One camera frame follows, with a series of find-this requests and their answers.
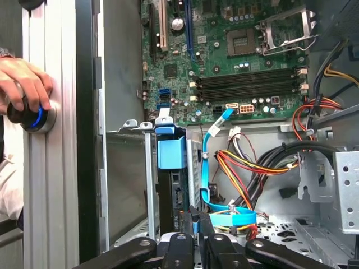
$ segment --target cpu socket lever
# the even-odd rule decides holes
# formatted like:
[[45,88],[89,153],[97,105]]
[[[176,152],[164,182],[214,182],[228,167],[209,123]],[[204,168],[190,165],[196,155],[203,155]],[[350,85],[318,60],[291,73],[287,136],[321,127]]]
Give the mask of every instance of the cpu socket lever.
[[[292,40],[285,40],[282,44],[275,45],[275,27],[273,27],[275,22],[285,20],[297,14],[300,14],[302,17],[303,36]],[[262,31],[263,43],[261,48],[257,48],[256,51],[258,53],[262,53],[263,56],[269,56],[273,54],[289,52],[291,50],[308,50],[311,46],[314,45],[318,37],[318,35],[312,35],[312,31],[316,26],[316,21],[313,20],[314,17],[314,12],[307,10],[305,6],[300,6],[260,21],[256,29]]]

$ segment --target expansion slot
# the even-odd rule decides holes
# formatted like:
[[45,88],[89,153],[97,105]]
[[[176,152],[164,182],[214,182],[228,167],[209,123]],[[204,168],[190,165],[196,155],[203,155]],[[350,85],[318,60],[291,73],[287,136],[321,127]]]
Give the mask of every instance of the expansion slot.
[[153,4],[148,5],[149,16],[149,33],[150,33],[150,57],[153,62],[156,62],[156,32],[155,32],[155,7]]
[[160,48],[163,52],[168,51],[168,14],[167,0],[159,1],[159,37]]
[[192,8],[191,0],[185,0],[185,16],[186,16],[186,39],[187,51],[191,56],[192,61],[196,61],[194,46],[193,46],[193,31],[192,31]]

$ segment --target black knob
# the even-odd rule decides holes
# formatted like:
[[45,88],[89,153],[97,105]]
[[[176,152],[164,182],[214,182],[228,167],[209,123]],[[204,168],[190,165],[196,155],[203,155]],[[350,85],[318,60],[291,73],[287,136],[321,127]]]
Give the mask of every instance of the black knob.
[[7,107],[7,117],[12,123],[20,123],[24,128],[33,128],[39,124],[41,118],[44,116],[44,110],[40,107],[39,111],[32,112],[30,110],[27,97],[22,98],[24,103],[23,111],[19,111],[10,103]]
[[19,4],[22,8],[32,11],[44,3],[45,0],[19,0]]

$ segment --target yellow wire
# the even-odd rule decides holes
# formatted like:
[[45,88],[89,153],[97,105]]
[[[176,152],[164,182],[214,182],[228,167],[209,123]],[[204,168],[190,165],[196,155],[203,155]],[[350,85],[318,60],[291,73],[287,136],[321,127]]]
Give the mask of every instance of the yellow wire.
[[345,73],[330,69],[331,66],[332,66],[332,64],[328,65],[328,67],[325,69],[325,71],[324,71],[325,76],[344,78],[346,80],[350,80],[350,81],[354,82],[357,86],[359,86],[359,81],[355,80],[353,77],[351,77]]
[[230,180],[232,181],[232,184],[234,184],[236,186],[236,189],[238,190],[238,192],[240,193],[240,195],[243,197],[243,199],[246,201],[246,204],[248,206],[248,208],[250,210],[252,210],[251,204],[249,203],[249,201],[247,200],[245,194],[243,193],[243,190],[241,189],[241,187],[238,185],[236,179],[233,177],[231,171],[228,169],[226,163],[221,159],[218,158],[218,161],[221,163],[223,169],[225,170],[226,175],[230,178]]
[[[238,227],[237,228],[237,231],[241,231],[241,230],[246,230],[252,226],[254,226],[255,224],[250,224],[250,225],[246,225],[246,226],[243,226],[243,227]],[[229,228],[228,227],[224,227],[224,226],[215,226],[215,228],[218,228],[218,229],[221,229],[221,230],[225,230],[225,231],[229,231]]]
[[255,168],[258,168],[260,170],[264,170],[264,171],[268,171],[268,172],[272,172],[272,173],[285,173],[287,171],[289,171],[289,168],[285,168],[285,169],[271,169],[271,168],[266,168],[266,167],[263,167],[263,166],[260,166],[260,165],[256,165],[254,163],[250,163],[249,161],[245,160],[245,159],[242,159],[241,157],[238,157],[236,155],[234,155],[233,153],[227,151],[227,150],[221,150],[221,152],[225,152],[227,153],[228,155],[231,155],[233,158],[247,164],[247,165],[251,165]]

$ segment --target screw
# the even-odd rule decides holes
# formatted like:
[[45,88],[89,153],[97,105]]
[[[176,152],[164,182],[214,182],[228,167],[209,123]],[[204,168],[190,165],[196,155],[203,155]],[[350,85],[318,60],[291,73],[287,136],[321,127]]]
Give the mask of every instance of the screw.
[[146,247],[148,245],[150,245],[151,243],[148,241],[148,240],[142,240],[141,243],[140,243],[140,246],[142,247]]
[[218,241],[221,241],[221,240],[223,240],[223,236],[220,235],[220,234],[216,234],[216,235],[214,236],[214,239],[215,239],[215,240],[218,240]]
[[261,248],[261,247],[264,246],[263,243],[261,241],[258,241],[258,240],[254,240],[253,245],[255,245],[258,248]]
[[186,239],[186,236],[185,236],[184,234],[180,234],[180,235],[177,237],[177,239],[179,239],[179,240],[184,240],[184,239]]

